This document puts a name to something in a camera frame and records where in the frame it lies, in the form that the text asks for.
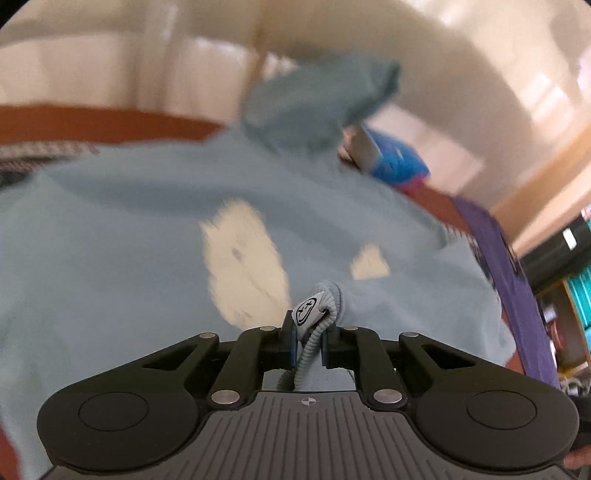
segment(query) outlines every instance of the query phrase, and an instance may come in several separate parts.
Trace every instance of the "teal object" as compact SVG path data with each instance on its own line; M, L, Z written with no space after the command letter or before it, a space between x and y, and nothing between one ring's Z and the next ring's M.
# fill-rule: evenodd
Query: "teal object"
M591 327L591 265L567 280L583 328Z

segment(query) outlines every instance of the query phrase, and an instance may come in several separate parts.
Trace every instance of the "metal pin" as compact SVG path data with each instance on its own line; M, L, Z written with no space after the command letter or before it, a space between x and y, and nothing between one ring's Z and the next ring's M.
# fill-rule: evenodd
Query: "metal pin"
M398 390L383 388L374 393L374 399L380 403L398 403L402 400L402 394Z
M231 405L240 400L240 394L234 390L218 390L212 394L212 401L219 405Z

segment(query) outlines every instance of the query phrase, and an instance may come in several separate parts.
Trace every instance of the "blue fabric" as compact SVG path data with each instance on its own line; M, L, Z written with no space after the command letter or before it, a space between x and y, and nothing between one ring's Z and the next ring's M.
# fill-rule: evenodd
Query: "blue fabric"
M280 325L325 279L384 338L416 327L505 363L513 340L468 245L337 159L341 127L397 82L396 62L329 59L257 87L207 144L105 148L0 193L0 411L23 480L49 467L35 417L52 393L200 332ZM389 273L354 280L368 245Z
M366 128L378 147L381 158L372 176L393 187L404 187L430 175L429 168L417 151L406 143Z

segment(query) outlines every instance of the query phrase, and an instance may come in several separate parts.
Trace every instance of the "purple cloth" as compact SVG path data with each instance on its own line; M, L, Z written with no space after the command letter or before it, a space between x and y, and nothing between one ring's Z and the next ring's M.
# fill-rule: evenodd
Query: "purple cloth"
M458 198L453 201L486 258L525 373L560 388L540 310L519 262L512 260L501 226L487 211L473 203Z

